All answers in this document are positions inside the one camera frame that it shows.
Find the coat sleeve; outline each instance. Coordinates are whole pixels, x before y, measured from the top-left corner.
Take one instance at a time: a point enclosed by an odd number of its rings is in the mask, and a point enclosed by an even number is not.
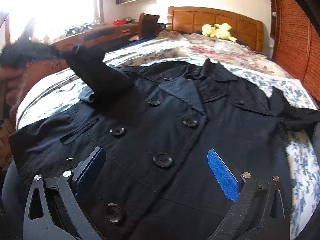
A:
[[[275,87],[269,99],[269,107],[287,130],[300,131],[320,121],[320,111],[291,106],[282,91]]]
[[[63,52],[69,67],[94,93],[94,100],[105,100],[120,94],[134,83],[124,73],[102,62],[105,53],[98,47],[76,44]]]

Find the red bowl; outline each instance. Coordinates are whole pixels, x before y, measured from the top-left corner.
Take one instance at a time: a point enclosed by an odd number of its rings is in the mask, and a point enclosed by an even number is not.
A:
[[[114,22],[112,22],[112,23],[113,23],[113,25],[115,25],[115,26],[120,26],[120,25],[124,25],[125,22],[126,22],[126,20],[125,20],[125,19],[122,19],[122,20],[116,20],[116,21],[114,21]]]

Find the coat button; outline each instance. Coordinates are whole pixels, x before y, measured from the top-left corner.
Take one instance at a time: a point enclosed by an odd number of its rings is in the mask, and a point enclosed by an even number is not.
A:
[[[77,166],[77,162],[73,158],[66,159],[64,163],[64,169],[66,171],[73,171]]]
[[[123,135],[125,133],[125,129],[122,126],[117,125],[117,126],[113,127],[112,129],[110,129],[110,132],[114,136],[120,136],[120,135]]]
[[[185,120],[183,120],[183,124],[187,127],[196,127],[198,125],[198,121],[192,117],[188,117]]]
[[[238,104],[238,105],[244,105],[244,101],[242,101],[240,99],[236,100],[235,103]]]
[[[158,153],[153,157],[155,164],[161,168],[168,168],[173,164],[172,158],[166,153]]]
[[[160,101],[158,101],[156,99],[151,99],[148,103],[151,106],[159,106],[161,104]]]
[[[118,224],[124,218],[124,210],[119,205],[110,203],[107,205],[105,218],[111,224]]]

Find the drawer handle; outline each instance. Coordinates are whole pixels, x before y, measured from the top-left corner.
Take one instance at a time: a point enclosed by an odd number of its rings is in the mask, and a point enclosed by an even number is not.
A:
[[[126,36],[126,35],[129,35],[131,33],[125,33],[125,34],[120,34],[119,36]]]

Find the blue fabric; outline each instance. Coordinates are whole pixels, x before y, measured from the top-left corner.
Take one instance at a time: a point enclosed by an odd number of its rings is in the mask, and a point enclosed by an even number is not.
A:
[[[126,49],[126,48],[129,48],[129,47],[132,47],[132,46],[135,46],[135,45],[138,45],[138,44],[141,44],[141,43],[147,42],[147,41],[151,41],[151,40],[153,40],[154,38],[156,38],[156,35],[151,36],[151,37],[144,37],[144,38],[141,38],[141,39],[139,39],[139,40],[137,40],[137,41],[135,41],[135,42],[133,42],[133,43],[131,43],[131,44],[127,45],[127,46],[122,47],[122,49]]]
[[[213,149],[208,152],[208,164],[226,198],[235,203],[239,197],[238,182]]]
[[[270,58],[268,55],[264,54],[263,52],[257,52],[257,54],[261,54],[267,57],[267,60],[270,60],[272,62],[274,62],[274,60],[272,58]]]
[[[236,43],[249,47],[249,45],[247,43],[245,43],[244,41],[236,40]]]
[[[75,190],[75,197],[81,199],[87,196],[90,192],[92,185],[96,181],[101,169],[106,162],[106,151],[100,148],[98,151],[96,149],[88,157],[88,159],[82,164],[80,169],[83,169],[81,175],[76,180],[76,186],[73,188]]]
[[[89,88],[88,86],[85,86],[81,93],[79,94],[79,99],[81,99],[82,101],[88,102],[88,103],[92,103],[94,101],[94,92],[92,91],[91,88]]]

